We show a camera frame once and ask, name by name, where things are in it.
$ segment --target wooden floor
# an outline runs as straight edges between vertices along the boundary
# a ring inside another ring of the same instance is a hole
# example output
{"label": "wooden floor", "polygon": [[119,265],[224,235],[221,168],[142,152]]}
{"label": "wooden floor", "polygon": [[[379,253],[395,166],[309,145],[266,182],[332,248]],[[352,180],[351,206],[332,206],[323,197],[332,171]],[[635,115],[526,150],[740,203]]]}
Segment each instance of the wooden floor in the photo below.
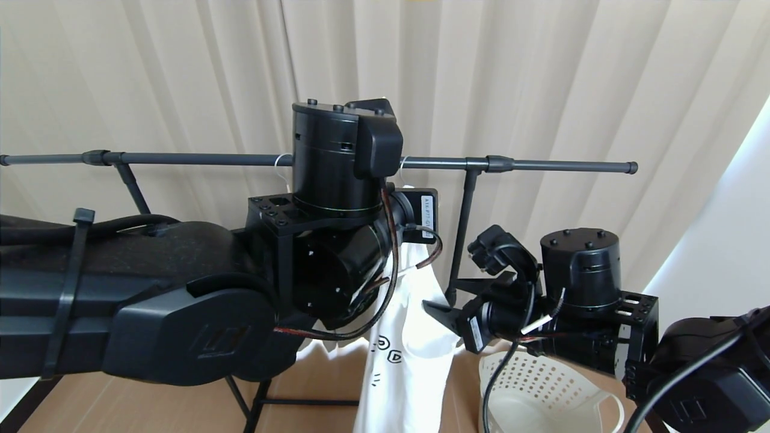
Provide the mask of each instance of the wooden floor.
{"label": "wooden floor", "polygon": [[[358,399],[367,351],[363,346],[345,351],[330,359],[325,349],[314,346],[304,359],[273,380],[269,396]],[[454,358],[441,433],[477,431],[478,359],[468,352]],[[623,394],[620,383],[583,372],[601,388]],[[238,385],[250,404],[258,384],[239,381]],[[628,417],[634,404],[624,400],[624,405]],[[608,418],[604,424],[614,425],[617,411],[604,412]],[[268,405],[256,431],[347,433],[355,417],[356,408]],[[240,433],[243,426],[244,416],[225,381],[178,388],[92,373],[62,379],[21,433]],[[640,431],[649,432],[646,426]]]}

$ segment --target white plastic basket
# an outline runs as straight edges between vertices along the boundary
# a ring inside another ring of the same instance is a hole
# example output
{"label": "white plastic basket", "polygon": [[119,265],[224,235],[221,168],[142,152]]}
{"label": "white plastic basket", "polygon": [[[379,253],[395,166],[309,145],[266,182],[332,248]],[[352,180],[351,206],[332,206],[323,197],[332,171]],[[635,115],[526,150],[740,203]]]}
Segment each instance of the white plastic basket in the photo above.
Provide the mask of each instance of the white plastic basket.
{"label": "white plastic basket", "polygon": [[[481,358],[481,395],[504,352]],[[492,433],[603,433],[599,404],[613,398],[618,405],[620,431],[625,418],[623,404],[602,391],[585,376],[559,361],[518,351],[497,377],[489,399]],[[484,431],[479,413],[479,432]]]}

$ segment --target cylindrical motor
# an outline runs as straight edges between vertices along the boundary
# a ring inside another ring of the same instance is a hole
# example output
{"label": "cylindrical motor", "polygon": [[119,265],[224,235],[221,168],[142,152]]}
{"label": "cylindrical motor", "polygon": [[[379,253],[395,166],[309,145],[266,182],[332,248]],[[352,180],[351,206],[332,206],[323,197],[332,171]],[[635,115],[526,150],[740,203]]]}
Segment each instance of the cylindrical motor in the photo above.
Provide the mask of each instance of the cylindrical motor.
{"label": "cylindrical motor", "polygon": [[547,295],[557,302],[564,290],[563,312],[591,317],[620,301],[620,244],[614,233],[562,230],[543,237],[540,245]]}
{"label": "cylindrical motor", "polygon": [[357,179],[353,161],[360,116],[367,109],[295,103],[293,185],[295,204],[311,215],[362,217],[380,209],[377,179]]}

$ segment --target white label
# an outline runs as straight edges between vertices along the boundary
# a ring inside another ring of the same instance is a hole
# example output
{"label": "white label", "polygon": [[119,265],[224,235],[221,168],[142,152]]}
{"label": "white label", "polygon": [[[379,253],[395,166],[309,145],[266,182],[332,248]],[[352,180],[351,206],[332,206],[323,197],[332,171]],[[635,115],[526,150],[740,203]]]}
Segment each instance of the white label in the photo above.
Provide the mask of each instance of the white label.
{"label": "white label", "polygon": [[481,343],[481,331],[479,331],[479,322],[476,317],[470,319],[470,332],[474,335],[474,343],[476,344],[476,350],[481,351],[484,345]]}
{"label": "white label", "polygon": [[[423,225],[431,230],[436,229],[436,225],[434,224],[434,212],[433,212],[433,196],[422,196],[420,197],[420,200],[422,201],[422,214],[423,214]],[[424,239],[433,239],[433,234],[428,232],[423,232],[423,238]]]}

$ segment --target curtain fold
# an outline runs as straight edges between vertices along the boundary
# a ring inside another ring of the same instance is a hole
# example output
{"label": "curtain fold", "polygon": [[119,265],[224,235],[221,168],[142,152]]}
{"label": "curtain fold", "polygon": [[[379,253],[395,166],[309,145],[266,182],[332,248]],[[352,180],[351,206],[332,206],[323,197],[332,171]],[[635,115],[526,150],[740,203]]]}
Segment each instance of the curtain fold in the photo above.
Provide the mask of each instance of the curtain fold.
{"label": "curtain fold", "polygon": [[[0,36],[6,154],[289,153],[292,102],[385,96],[405,156],[638,161],[633,176],[484,174],[466,239],[496,223],[539,256],[551,231],[611,230],[636,291],[770,94],[762,0],[3,2]],[[244,224],[248,196],[284,188],[269,167],[134,170],[153,212],[226,227]],[[0,175],[6,213],[135,212],[111,169]],[[463,174],[401,176],[440,191],[446,283]],[[460,272],[478,274],[469,260]]]}

